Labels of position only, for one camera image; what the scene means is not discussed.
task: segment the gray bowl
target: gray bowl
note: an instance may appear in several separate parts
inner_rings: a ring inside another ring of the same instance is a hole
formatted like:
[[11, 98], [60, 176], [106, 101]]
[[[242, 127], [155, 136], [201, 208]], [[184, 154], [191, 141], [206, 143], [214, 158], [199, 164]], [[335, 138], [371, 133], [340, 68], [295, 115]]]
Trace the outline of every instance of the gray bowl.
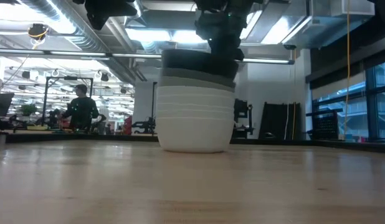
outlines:
[[160, 78], [162, 77], [190, 78], [235, 88], [235, 83], [231, 79], [222, 77], [220, 75], [211, 75], [209, 73], [186, 70], [182, 68], [162, 68]]
[[180, 78], [180, 77], [161, 77], [158, 82], [158, 86], [195, 86], [203, 88], [214, 88], [218, 90], [225, 90], [234, 92], [234, 88], [220, 85], [217, 83], [206, 82], [202, 80], [195, 80], [192, 78]]

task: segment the man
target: man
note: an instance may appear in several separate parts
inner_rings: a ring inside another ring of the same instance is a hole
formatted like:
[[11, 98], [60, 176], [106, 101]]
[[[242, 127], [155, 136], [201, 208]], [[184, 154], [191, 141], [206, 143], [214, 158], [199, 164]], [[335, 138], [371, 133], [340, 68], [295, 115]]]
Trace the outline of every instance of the man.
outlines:
[[72, 116], [69, 127], [71, 129], [90, 129], [92, 118], [98, 117], [98, 110], [95, 101], [86, 96], [87, 86], [80, 84], [74, 89], [78, 98], [70, 102], [67, 111], [60, 118]]

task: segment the black shirt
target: black shirt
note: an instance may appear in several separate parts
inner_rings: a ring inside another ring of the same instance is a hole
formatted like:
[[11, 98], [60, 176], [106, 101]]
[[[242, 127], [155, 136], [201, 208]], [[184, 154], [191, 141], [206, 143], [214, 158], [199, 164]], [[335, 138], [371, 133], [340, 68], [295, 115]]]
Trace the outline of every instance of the black shirt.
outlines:
[[92, 118], [98, 117], [98, 110], [95, 101], [89, 97], [78, 97], [70, 102], [70, 106], [63, 117], [72, 116], [70, 128], [85, 129], [89, 128]]

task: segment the computer monitor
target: computer monitor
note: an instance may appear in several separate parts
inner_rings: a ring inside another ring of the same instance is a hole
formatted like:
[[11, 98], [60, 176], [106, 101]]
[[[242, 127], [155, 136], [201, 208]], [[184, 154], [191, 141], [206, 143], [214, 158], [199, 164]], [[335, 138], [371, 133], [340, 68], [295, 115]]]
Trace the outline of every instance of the computer monitor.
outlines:
[[0, 93], [0, 116], [7, 116], [13, 97], [13, 93]]

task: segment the wooden table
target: wooden table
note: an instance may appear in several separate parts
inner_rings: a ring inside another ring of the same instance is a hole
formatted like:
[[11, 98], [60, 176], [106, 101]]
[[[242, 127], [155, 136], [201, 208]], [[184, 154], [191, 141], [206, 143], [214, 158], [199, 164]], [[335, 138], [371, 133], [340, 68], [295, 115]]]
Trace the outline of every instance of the wooden table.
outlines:
[[385, 154], [56, 141], [0, 151], [2, 223], [385, 224]]

